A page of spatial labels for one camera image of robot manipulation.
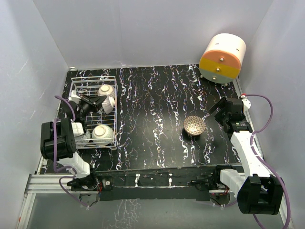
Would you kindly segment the purple striped bowl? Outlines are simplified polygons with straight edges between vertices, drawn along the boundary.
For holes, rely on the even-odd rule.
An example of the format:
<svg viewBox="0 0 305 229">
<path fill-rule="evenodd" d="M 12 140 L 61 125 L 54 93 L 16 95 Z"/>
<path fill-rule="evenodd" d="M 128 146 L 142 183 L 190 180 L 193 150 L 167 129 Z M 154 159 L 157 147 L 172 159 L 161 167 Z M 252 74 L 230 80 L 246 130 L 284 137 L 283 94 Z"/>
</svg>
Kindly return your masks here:
<svg viewBox="0 0 305 229">
<path fill-rule="evenodd" d="M 105 100 L 102 102 L 102 109 L 108 115 L 115 107 L 115 99 L 112 96 L 103 95 L 102 98 Z"/>
</svg>

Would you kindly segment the green patterned bowl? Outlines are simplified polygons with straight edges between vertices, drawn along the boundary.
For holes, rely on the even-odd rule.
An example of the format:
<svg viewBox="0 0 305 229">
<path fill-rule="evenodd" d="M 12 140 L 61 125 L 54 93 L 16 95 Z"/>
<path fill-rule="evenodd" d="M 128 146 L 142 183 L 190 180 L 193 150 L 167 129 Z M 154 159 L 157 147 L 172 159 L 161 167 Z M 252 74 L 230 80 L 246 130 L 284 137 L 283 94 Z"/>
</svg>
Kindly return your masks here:
<svg viewBox="0 0 305 229">
<path fill-rule="evenodd" d="M 114 131 L 107 125 L 98 125 L 93 129 L 91 138 L 98 146 L 106 146 L 113 142 Z"/>
</svg>

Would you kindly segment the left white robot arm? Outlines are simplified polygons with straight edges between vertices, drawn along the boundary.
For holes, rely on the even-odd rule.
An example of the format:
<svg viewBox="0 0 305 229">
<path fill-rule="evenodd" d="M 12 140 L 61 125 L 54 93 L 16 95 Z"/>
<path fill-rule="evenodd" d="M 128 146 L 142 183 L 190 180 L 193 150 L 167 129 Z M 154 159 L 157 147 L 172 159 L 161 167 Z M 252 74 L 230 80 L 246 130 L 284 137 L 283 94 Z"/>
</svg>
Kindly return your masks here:
<svg viewBox="0 0 305 229">
<path fill-rule="evenodd" d="M 52 160 L 54 172 L 68 169 L 75 178 L 82 178 L 81 183 L 87 190 L 94 190 L 98 178 L 92 175 L 90 165 L 78 154 L 75 137 L 84 134 L 86 116 L 99 111 L 107 96 L 83 95 L 77 103 L 57 95 L 55 98 L 62 101 L 70 112 L 66 118 L 55 118 L 41 124 L 41 154 L 43 158 Z"/>
</svg>

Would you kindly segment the red patterned bowl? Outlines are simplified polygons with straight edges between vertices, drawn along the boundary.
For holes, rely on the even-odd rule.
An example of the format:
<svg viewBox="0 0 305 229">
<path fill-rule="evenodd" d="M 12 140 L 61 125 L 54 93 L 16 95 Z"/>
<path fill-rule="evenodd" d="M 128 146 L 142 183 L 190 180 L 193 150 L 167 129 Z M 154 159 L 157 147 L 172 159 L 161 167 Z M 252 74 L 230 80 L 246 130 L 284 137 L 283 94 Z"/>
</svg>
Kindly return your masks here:
<svg viewBox="0 0 305 229">
<path fill-rule="evenodd" d="M 85 147 L 91 140 L 91 133 L 89 130 L 86 131 L 81 136 L 75 137 L 75 143 L 78 148 L 83 148 Z"/>
</svg>

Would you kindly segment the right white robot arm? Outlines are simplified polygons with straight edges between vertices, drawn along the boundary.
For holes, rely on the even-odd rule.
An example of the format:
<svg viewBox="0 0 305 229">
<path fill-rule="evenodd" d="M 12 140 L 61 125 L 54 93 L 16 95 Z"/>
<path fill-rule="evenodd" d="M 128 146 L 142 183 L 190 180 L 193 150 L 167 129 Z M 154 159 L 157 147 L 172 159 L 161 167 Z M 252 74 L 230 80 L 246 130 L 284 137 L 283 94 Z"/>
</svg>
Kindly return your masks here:
<svg viewBox="0 0 305 229">
<path fill-rule="evenodd" d="M 211 183 L 217 189 L 228 187 L 236 195 L 243 214 L 276 215 L 283 197 L 280 180 L 262 162 L 262 157 L 253 151 L 253 131 L 245 120 L 244 112 L 251 106 L 246 98 L 223 97 L 210 110 L 215 120 L 223 127 L 235 147 L 244 169 L 240 175 L 233 166 L 217 165 Z"/>
</svg>

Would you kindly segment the brown lattice patterned bowl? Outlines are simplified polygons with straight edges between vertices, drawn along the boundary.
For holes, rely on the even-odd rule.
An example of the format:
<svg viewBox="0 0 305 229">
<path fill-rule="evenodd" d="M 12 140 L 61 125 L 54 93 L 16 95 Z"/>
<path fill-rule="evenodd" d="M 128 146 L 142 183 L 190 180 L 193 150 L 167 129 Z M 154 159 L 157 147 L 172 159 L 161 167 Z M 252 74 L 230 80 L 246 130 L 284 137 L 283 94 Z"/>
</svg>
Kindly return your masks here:
<svg viewBox="0 0 305 229">
<path fill-rule="evenodd" d="M 198 116 L 189 116 L 183 122 L 186 133 L 190 136 L 198 136 L 205 131 L 204 120 Z"/>
</svg>

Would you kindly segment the pink spoked patterned bowl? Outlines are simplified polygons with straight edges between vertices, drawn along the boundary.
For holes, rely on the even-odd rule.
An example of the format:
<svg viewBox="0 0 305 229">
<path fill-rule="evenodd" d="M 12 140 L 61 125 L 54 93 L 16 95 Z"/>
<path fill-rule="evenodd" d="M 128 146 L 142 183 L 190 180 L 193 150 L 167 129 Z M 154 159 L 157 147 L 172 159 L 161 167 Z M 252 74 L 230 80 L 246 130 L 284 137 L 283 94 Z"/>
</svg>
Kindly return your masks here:
<svg viewBox="0 0 305 229">
<path fill-rule="evenodd" d="M 115 98 L 116 95 L 116 90 L 113 86 L 108 85 L 108 84 L 103 84 L 97 91 L 98 96 L 110 96 Z"/>
</svg>

